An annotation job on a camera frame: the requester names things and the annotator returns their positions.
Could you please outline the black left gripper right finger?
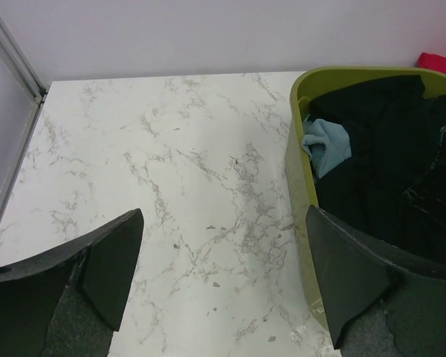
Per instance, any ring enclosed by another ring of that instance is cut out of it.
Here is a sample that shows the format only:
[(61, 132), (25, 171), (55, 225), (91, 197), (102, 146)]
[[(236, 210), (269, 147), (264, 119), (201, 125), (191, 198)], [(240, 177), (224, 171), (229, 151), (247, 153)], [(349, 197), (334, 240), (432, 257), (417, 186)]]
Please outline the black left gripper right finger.
[(446, 356), (446, 265), (315, 206), (306, 225), (336, 350), (343, 356)]

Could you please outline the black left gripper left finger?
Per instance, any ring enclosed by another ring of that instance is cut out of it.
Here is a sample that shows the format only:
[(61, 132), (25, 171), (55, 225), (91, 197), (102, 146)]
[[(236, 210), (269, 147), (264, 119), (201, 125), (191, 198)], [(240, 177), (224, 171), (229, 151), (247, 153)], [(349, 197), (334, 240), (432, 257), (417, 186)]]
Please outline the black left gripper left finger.
[(0, 356), (107, 356), (143, 235), (140, 209), (0, 267)]

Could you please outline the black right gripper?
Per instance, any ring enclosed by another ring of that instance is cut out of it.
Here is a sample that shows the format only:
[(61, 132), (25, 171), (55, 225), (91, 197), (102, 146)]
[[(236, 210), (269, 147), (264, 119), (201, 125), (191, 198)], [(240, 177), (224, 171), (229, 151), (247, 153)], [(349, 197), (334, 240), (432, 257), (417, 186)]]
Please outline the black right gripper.
[(446, 229), (446, 126), (440, 130), (436, 159), (404, 192), (407, 203)]

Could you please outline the black t shirt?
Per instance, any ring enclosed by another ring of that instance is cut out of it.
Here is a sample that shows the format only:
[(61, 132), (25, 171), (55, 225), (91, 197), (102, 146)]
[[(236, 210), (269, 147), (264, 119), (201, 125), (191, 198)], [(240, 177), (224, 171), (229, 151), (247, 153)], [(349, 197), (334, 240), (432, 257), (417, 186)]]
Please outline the black t shirt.
[(343, 126), (352, 157), (317, 180), (319, 206), (353, 228), (446, 265), (446, 229), (403, 192), (436, 159), (446, 95), (425, 97), (418, 75), (357, 83), (315, 98), (311, 117)]

